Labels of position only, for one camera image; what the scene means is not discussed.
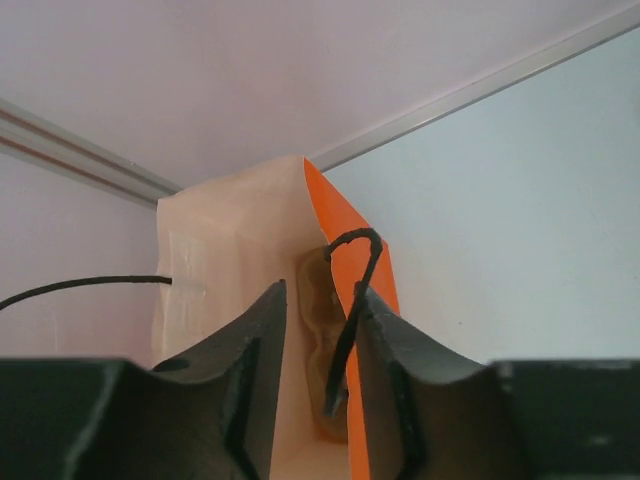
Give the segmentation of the orange paper bag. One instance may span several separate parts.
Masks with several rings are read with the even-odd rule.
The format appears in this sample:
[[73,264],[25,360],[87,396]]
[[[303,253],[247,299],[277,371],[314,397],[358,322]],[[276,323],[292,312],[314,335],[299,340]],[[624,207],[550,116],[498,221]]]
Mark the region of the orange paper bag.
[[160,200],[159,297],[150,345],[153,367],[118,358],[1,362],[1,475],[5,479],[127,479],[131,383],[206,339],[283,280],[287,319],[266,479],[368,479],[357,352],[345,387],[348,440],[323,439],[313,421],[300,320],[299,259],[322,247],[345,316],[367,268],[391,306],[398,297],[388,252],[373,263],[366,238],[337,239],[365,219],[307,159],[289,156],[210,180]]

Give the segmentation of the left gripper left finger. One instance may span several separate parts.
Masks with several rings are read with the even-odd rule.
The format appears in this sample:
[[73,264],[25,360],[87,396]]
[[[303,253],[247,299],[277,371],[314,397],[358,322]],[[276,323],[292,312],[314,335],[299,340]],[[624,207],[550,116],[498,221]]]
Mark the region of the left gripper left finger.
[[136,374],[125,478],[268,478],[286,319],[280,280],[228,325]]

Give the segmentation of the brown cardboard cup carrier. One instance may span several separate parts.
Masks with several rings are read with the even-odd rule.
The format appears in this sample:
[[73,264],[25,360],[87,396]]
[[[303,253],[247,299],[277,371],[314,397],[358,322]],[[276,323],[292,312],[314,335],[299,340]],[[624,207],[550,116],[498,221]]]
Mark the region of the brown cardboard cup carrier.
[[299,259],[296,280],[299,315],[305,329],[306,380],[313,421],[323,439],[345,444],[348,400],[339,402],[335,415],[324,414],[328,373],[346,316],[322,247]]

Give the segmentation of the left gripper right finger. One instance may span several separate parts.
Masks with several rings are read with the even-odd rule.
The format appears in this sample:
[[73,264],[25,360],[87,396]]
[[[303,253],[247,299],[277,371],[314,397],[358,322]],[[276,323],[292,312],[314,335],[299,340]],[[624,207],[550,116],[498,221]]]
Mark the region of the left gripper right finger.
[[372,478],[529,478],[493,369],[410,325],[373,289],[356,347]]

